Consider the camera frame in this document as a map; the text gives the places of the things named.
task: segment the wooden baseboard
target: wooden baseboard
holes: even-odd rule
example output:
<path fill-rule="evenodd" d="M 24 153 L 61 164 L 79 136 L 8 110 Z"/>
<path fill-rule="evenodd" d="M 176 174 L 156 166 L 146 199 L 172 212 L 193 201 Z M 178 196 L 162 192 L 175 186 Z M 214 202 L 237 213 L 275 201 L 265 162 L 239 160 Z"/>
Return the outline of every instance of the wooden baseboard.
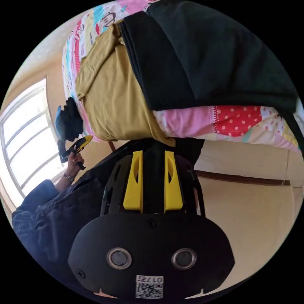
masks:
<path fill-rule="evenodd" d="M 208 178 L 218 181 L 230 181 L 234 183 L 264 185 L 264 186 L 290 186 L 289 180 L 271 180 L 265 178 L 230 175 L 230 174 L 214 173 L 214 172 L 207 172 L 200 170 L 195 170 L 195 172 L 198 177 Z"/>

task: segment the yellow bracket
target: yellow bracket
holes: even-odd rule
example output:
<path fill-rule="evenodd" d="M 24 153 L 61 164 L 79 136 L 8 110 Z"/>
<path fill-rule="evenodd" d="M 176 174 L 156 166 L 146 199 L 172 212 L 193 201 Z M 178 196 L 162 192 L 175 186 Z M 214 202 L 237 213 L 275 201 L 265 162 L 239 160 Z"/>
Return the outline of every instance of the yellow bracket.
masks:
<path fill-rule="evenodd" d="M 130 174 L 124 195 L 123 207 L 126 210 L 143 212 L 143 152 L 133 152 Z"/>
<path fill-rule="evenodd" d="M 93 136 L 86 135 L 83 138 L 85 138 L 85 142 L 78 148 L 77 152 L 81 151 L 88 143 L 90 143 L 93 139 Z"/>
<path fill-rule="evenodd" d="M 165 197 L 164 212 L 180 210 L 183 207 L 181 188 L 177 174 L 174 153 L 165 151 Z"/>

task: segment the person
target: person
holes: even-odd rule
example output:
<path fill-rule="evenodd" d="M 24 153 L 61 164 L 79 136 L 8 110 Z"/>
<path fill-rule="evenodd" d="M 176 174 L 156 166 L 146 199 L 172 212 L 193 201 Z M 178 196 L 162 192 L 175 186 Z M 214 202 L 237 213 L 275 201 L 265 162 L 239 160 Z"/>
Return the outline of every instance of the person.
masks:
<path fill-rule="evenodd" d="M 33 189 L 12 214 L 17 237 L 37 261 L 57 281 L 78 294 L 104 303 L 105 294 L 93 294 L 82 287 L 68 265 L 71 246 L 78 232 L 101 212 L 102 197 L 112 170 L 120 159 L 134 151 L 144 153 L 160 146 L 187 159 L 194 167 L 204 141 L 177 138 L 176 146 L 165 146 L 152 138 L 129 141 L 88 170 L 74 184 L 79 173 L 81 154 L 71 154 L 65 175 L 54 185 L 45 180 Z"/>

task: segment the colorful quilt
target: colorful quilt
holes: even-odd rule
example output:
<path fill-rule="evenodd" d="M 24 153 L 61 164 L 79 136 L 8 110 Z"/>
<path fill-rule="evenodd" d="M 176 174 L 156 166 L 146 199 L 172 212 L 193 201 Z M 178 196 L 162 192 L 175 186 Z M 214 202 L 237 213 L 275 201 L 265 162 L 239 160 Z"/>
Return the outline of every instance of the colorful quilt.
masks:
<path fill-rule="evenodd" d="M 298 100 L 295 116 L 300 128 L 301 121 L 304 123 L 302 111 Z M 153 113 L 160 128 L 169 137 L 266 144 L 300 152 L 293 133 L 274 108 L 206 106 Z"/>
<path fill-rule="evenodd" d="M 94 134 L 83 105 L 76 97 L 75 80 L 80 69 L 81 59 L 86 57 L 96 38 L 105 32 L 109 25 L 128 15 L 142 11 L 154 0 L 116 0 L 99 5 L 87 11 L 69 35 L 62 56 L 62 74 L 66 99 L 72 96 L 84 121 L 83 135 L 92 135 L 94 141 L 101 141 Z M 304 113 L 301 102 L 299 125 Z M 210 106 L 183 110 L 154 111 L 154 116 L 170 137 L 194 137 L 208 140 L 226 140 L 253 144 L 267 144 L 299 151 L 297 141 L 286 122 L 273 108 Z"/>

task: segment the window pane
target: window pane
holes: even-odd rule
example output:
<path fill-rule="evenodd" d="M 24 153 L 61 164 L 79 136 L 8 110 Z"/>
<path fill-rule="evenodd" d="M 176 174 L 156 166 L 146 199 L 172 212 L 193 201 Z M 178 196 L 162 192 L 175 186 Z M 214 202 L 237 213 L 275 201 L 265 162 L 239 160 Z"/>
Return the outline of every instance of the window pane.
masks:
<path fill-rule="evenodd" d="M 18 207 L 23 202 L 23 197 L 21 196 L 20 192 L 17 190 L 12 178 L 10 177 L 9 171 L 7 169 L 6 163 L 4 161 L 4 156 L 2 150 L 0 150 L 0 177 L 7 192 L 8 196 L 10 197 L 12 203 Z"/>
<path fill-rule="evenodd" d="M 30 119 L 47 108 L 45 91 L 38 93 L 18 107 L 3 125 L 5 143 Z"/>
<path fill-rule="evenodd" d="M 41 168 L 22 189 L 24 195 L 28 195 L 36 186 L 44 180 L 51 180 L 60 172 L 64 171 L 67 163 L 61 164 L 59 156 L 51 160 Z"/>
<path fill-rule="evenodd" d="M 25 127 L 7 146 L 8 158 L 10 159 L 23 144 L 47 126 L 47 118 L 45 115 L 42 115 Z"/>
<path fill-rule="evenodd" d="M 33 138 L 16 154 L 10 165 L 19 185 L 56 153 L 58 147 L 50 128 Z"/>

